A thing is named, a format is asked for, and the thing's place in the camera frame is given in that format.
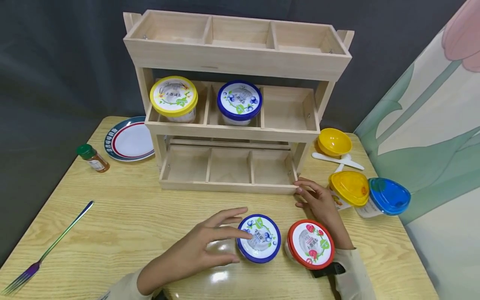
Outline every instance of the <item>purple fork tines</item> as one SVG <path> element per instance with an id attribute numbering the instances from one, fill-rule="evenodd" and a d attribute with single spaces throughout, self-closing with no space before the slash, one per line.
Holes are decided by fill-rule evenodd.
<path id="1" fill-rule="evenodd" d="M 13 292 L 19 290 L 30 278 L 37 273 L 40 269 L 41 262 L 38 261 L 29 266 L 20 276 L 17 277 L 12 283 L 10 283 L 2 292 L 3 295 L 10 295 Z"/>

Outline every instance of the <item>hand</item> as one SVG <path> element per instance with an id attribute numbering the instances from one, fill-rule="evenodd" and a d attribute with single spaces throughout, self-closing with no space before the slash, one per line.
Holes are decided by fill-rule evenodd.
<path id="1" fill-rule="evenodd" d="M 298 186 L 297 194 L 306 201 L 306 203 L 296 203 L 295 205 L 312 211 L 315 218 L 327 228 L 335 247 L 345 250 L 355 249 L 330 191 L 318 183 L 302 177 L 293 184 Z"/>
<path id="2" fill-rule="evenodd" d="M 185 237 L 176 242 L 161 256 L 152 260 L 140 272 L 137 287 L 142 295 L 150 295 L 168 283 L 195 275 L 203 270 L 240 262 L 233 253 L 213 254 L 207 244 L 216 240 L 251 239 L 246 231 L 220 225 L 239 223 L 237 216 L 248 211 L 247 207 L 222 210 L 197 224 Z"/>

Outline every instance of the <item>spice bottle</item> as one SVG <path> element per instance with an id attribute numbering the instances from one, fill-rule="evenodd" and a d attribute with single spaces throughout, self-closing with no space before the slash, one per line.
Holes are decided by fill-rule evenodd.
<path id="1" fill-rule="evenodd" d="M 89 144 L 79 146 L 77 148 L 77 154 L 86 160 L 98 173 L 106 172 L 110 168 L 110 164 Z"/>

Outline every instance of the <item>wooden organizer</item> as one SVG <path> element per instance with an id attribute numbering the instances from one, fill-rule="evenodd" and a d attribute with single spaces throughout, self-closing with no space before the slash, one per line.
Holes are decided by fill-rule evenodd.
<path id="1" fill-rule="evenodd" d="M 147 10 L 123 39 L 137 67 L 337 81 L 331 25 Z"/>
<path id="2" fill-rule="evenodd" d="M 182 12 L 124 12 L 123 39 L 135 65 L 163 189 L 294 193 L 352 31 L 331 25 Z M 223 83 L 193 82 L 196 120 L 172 123 L 150 103 L 151 68 L 319 80 L 317 90 L 258 85 L 261 112 L 249 126 L 223 123 Z"/>

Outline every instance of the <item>plastic spoon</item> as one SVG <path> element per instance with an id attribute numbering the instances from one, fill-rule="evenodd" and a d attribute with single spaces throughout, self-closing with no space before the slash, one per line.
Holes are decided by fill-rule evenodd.
<path id="1" fill-rule="evenodd" d="M 354 162 L 352 160 L 348 160 L 348 159 L 344 159 L 344 158 L 343 159 L 336 159 L 336 158 L 329 157 L 329 156 L 326 156 L 325 154 L 321 154 L 321 153 L 317 153 L 317 152 L 313 152 L 312 157 L 316 158 L 316 159 L 319 159 L 319 160 L 325 160 L 325 161 L 331 161 L 331 162 L 338 163 L 338 164 L 344 164 L 346 166 L 350 166 L 352 168 L 357 168 L 359 170 L 365 170 L 365 168 L 362 167 L 360 164 L 357 164 L 356 162 Z"/>
<path id="2" fill-rule="evenodd" d="M 346 159 L 346 160 L 349 160 L 349 161 L 352 161 L 352 156 L 350 155 L 350 153 L 347 153 L 347 154 L 343 154 L 342 155 L 342 159 Z M 337 173 L 337 172 L 341 172 L 343 170 L 343 167 L 345 166 L 345 164 L 340 164 L 340 166 L 338 166 L 338 168 L 336 168 L 335 172 L 334 173 Z"/>

